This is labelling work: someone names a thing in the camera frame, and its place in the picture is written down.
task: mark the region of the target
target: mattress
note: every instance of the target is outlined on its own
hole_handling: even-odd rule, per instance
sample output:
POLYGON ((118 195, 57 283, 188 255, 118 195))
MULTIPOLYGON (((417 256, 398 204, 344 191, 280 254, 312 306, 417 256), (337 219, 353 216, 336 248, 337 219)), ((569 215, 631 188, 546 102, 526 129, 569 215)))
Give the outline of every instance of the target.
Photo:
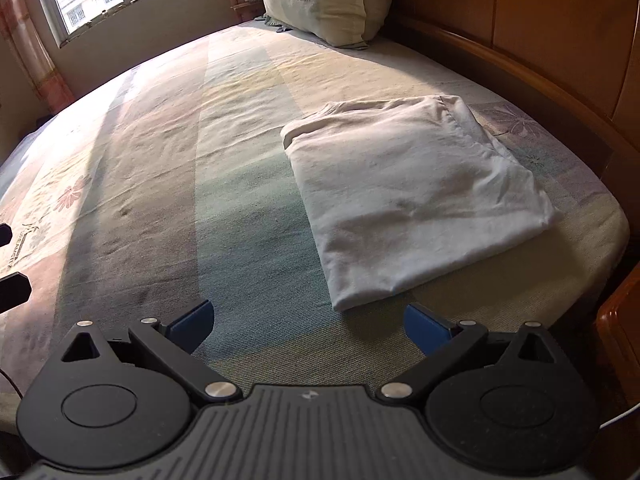
MULTIPOLYGON (((198 358, 254 382, 379 386, 421 359, 402 311, 420 301, 492 330, 555 322, 594 298, 628 239, 620 206, 514 105, 403 46, 329 48, 245 23, 145 62, 23 140, 0 170, 2 275, 30 301, 0 316, 0 365, 26 389, 82 319, 108 335, 208 298, 198 358), (461 96, 539 179, 562 220, 522 245, 388 300, 331 308, 279 132, 328 101, 461 96)), ((0 429, 17 397, 0 390, 0 429)))

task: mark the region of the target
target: white cable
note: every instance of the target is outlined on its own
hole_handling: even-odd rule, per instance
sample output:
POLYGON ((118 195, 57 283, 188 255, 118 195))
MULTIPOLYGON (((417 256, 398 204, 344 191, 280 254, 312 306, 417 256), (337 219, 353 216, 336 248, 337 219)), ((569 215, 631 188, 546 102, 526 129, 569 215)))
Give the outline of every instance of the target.
POLYGON ((615 416, 611 420, 608 420, 607 422, 604 422, 603 424, 601 424, 600 425, 600 429, 606 428, 610 424, 613 424, 614 422, 619 421, 621 418, 625 418, 627 415, 629 415, 629 413, 633 413, 638 408, 640 408, 640 402, 638 402, 634 407, 629 408, 628 410, 626 410, 625 413, 620 413, 618 416, 615 416))

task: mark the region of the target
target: folded white cloth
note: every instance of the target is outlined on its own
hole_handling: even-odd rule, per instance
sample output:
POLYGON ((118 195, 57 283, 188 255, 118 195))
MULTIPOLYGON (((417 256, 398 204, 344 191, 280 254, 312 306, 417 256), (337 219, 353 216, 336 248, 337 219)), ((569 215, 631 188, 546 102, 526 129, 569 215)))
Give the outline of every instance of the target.
POLYGON ((329 103, 280 135, 336 310, 500 253, 558 214, 457 96, 329 103))

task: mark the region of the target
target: wooden headboard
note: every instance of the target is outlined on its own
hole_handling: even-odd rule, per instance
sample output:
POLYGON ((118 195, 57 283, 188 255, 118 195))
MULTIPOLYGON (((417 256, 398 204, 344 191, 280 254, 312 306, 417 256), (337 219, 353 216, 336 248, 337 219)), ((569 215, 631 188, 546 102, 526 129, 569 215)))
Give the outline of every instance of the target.
POLYGON ((638 13, 639 0, 394 0, 383 34, 535 118, 640 236, 638 13))

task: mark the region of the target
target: metal rivet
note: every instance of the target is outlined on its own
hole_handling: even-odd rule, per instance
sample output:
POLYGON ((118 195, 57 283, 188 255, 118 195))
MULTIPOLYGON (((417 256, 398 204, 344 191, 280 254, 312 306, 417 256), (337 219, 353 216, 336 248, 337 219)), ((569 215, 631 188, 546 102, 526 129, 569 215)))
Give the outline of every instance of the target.
POLYGON ((215 397, 216 399, 222 399, 223 397, 231 397, 236 393, 238 388, 235 384, 227 383, 226 381, 219 381, 217 383, 207 384, 204 392, 209 397, 215 397))
POLYGON ((389 399, 404 399, 414 391, 411 386, 405 383, 387 383, 380 388, 380 392, 389 399))

